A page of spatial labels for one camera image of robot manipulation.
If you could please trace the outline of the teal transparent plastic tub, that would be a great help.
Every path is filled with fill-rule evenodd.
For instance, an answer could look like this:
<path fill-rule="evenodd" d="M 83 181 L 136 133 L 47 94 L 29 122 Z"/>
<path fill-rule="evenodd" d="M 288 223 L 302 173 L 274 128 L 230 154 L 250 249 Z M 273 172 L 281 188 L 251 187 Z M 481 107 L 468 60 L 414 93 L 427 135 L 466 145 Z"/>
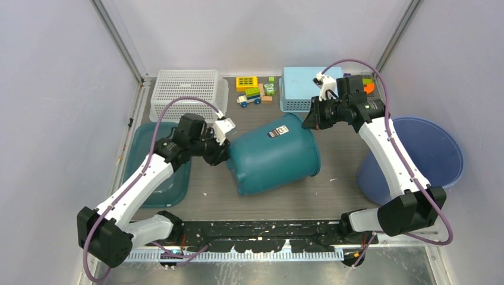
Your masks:
<path fill-rule="evenodd" d="M 153 138 L 172 138 L 176 123 L 162 122 L 156 127 L 155 122 L 142 124 L 133 136 L 133 141 L 128 153 L 124 169 L 123 184 L 128 186 L 131 181 L 143 170 L 147 162 L 147 156 L 152 146 Z M 152 156 L 146 175 L 142 177 L 127 194 L 139 194 L 140 188 L 148 187 L 150 192 L 144 191 L 141 195 L 144 199 L 141 208 L 167 208 L 179 204 L 188 192 L 188 184 L 191 173 L 191 160 L 180 165 L 175 171 L 164 159 Z"/>

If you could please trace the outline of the teal round bucket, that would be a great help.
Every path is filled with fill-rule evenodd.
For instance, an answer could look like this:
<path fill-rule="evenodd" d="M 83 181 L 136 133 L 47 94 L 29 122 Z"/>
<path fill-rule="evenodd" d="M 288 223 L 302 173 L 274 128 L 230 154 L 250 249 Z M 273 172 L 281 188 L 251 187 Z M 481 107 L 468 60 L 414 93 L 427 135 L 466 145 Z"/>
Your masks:
<path fill-rule="evenodd" d="M 231 141 L 226 162 L 240 195 L 256 195 L 316 176 L 321 159 L 316 139 L 295 113 Z"/>

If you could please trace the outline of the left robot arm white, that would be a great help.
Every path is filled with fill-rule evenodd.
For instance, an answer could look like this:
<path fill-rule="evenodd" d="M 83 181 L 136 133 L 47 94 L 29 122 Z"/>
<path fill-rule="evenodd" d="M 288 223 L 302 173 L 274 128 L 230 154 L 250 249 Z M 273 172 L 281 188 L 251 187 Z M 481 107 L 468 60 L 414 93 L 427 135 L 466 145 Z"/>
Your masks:
<path fill-rule="evenodd" d="M 218 115 L 211 126 L 203 117 L 184 114 L 167 137 L 156 139 L 138 169 L 109 198 L 77 214 L 78 242 L 84 258 L 93 255 L 110 268 L 121 265 L 139 246 L 162 240 L 169 246 L 182 238 L 181 220 L 160 211 L 152 218 L 131 219 L 151 193 L 192 157 L 210 166 L 229 159 L 228 136 L 236 129 L 232 119 Z"/>

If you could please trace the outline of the white perforated plastic basket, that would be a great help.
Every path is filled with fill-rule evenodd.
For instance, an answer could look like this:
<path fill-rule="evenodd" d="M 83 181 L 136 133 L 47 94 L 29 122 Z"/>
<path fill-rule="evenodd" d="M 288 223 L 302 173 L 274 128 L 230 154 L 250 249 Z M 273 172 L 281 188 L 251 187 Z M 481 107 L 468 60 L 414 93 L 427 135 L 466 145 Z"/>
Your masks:
<path fill-rule="evenodd" d="M 179 97 L 194 97 L 211 103 L 223 114 L 228 108 L 229 86 L 216 69 L 162 69 L 158 72 L 150 100 L 151 121 L 159 119 L 168 103 Z M 210 106 L 200 101 L 181 100 L 174 103 L 163 116 L 164 122 L 179 122 L 185 113 L 195 113 L 213 123 L 218 117 Z"/>

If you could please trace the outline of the light blue perforated basket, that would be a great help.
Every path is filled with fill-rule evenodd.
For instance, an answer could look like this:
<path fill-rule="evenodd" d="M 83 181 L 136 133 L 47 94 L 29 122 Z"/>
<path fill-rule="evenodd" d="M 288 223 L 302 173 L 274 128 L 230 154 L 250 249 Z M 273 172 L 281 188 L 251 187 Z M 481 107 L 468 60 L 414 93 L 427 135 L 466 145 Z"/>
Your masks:
<path fill-rule="evenodd" d="M 280 110 L 283 112 L 307 113 L 311 98 L 320 94 L 313 79 L 324 67 L 284 67 L 279 85 L 281 90 Z"/>

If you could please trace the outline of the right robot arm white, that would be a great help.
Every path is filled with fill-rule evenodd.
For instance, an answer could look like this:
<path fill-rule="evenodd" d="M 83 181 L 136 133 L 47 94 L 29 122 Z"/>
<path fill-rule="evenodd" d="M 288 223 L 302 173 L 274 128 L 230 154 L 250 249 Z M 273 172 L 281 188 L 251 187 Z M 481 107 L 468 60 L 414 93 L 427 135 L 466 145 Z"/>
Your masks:
<path fill-rule="evenodd" d="M 323 130 L 338 122 L 352 126 L 374 155 L 392 198 L 378 208 L 343 214 L 340 238 L 352 244 L 363 232 L 397 236 L 433 226 L 446 192 L 431 186 L 412 162 L 383 100 L 368 97 L 360 75 L 334 79 L 319 72 L 313 81 L 320 93 L 311 98 L 302 127 Z"/>

